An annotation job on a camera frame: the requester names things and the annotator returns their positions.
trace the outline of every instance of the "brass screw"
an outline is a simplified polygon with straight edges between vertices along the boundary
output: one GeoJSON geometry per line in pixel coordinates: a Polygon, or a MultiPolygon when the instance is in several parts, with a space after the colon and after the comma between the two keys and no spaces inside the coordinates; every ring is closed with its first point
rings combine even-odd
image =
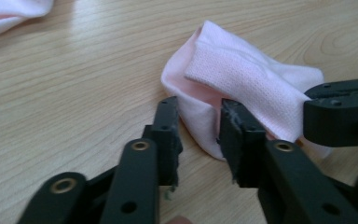
{"type": "Polygon", "coordinates": [[[55,194],[62,194],[65,192],[74,189],[77,184],[77,181],[73,178],[64,178],[57,180],[53,185],[51,185],[50,191],[55,194]]]}
{"type": "Polygon", "coordinates": [[[283,152],[291,152],[294,148],[286,143],[275,143],[275,148],[283,152]]]}
{"type": "Polygon", "coordinates": [[[142,151],[149,148],[149,144],[147,142],[135,142],[131,145],[132,149],[137,151],[142,151]]]}

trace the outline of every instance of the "table surface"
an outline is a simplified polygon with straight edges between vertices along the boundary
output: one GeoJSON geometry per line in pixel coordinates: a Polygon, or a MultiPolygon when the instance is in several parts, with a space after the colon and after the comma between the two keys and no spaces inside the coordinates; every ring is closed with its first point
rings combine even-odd
{"type": "MultiPolygon", "coordinates": [[[[165,63],[205,20],[326,81],[358,78],[358,1],[58,0],[0,35],[0,223],[15,223],[53,175],[93,178],[117,164],[166,97],[165,63]]],[[[161,223],[265,223],[256,190],[180,134],[180,187],[161,199],[161,223]]],[[[358,176],[358,147],[312,159],[345,183],[358,176]]]]}

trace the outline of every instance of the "wooden table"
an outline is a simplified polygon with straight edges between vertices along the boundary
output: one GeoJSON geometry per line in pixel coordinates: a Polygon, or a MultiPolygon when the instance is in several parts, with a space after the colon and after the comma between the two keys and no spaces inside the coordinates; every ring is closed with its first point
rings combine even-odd
{"type": "MultiPolygon", "coordinates": [[[[15,223],[53,175],[93,178],[117,164],[166,97],[164,64],[205,20],[326,81],[358,78],[358,1],[57,0],[0,35],[0,223],[15,223]]],[[[161,199],[161,223],[265,223],[256,191],[180,134],[180,187],[161,199]]],[[[338,180],[358,176],[358,147],[313,159],[338,180]]]]}

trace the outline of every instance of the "fabric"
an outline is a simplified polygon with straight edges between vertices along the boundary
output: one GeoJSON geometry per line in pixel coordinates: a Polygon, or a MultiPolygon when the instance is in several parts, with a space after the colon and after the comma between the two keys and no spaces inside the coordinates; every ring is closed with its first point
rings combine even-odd
{"type": "Polygon", "coordinates": [[[0,0],[0,34],[31,18],[48,14],[53,0],[0,0]]]}
{"type": "MultiPolygon", "coordinates": [[[[161,82],[178,97],[182,120],[200,147],[223,159],[216,143],[222,98],[244,104],[273,138],[295,142],[309,100],[303,92],[324,77],[316,68],[279,63],[206,21],[168,60],[161,82]]],[[[319,156],[329,152],[307,143],[319,156]]]]}

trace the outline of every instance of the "wood grain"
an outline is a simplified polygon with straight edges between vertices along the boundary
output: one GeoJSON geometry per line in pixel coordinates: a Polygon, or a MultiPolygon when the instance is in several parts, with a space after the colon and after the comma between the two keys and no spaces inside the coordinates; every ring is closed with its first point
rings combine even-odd
{"type": "MultiPolygon", "coordinates": [[[[51,176],[115,165],[166,97],[164,64],[205,20],[327,81],[358,78],[358,1],[57,0],[0,35],[0,223],[15,223],[51,176]]],[[[161,223],[265,223],[255,190],[232,185],[224,162],[184,127],[181,136],[180,188],[161,199],[161,223]]],[[[358,147],[314,160],[346,183],[358,176],[358,147]]]]}

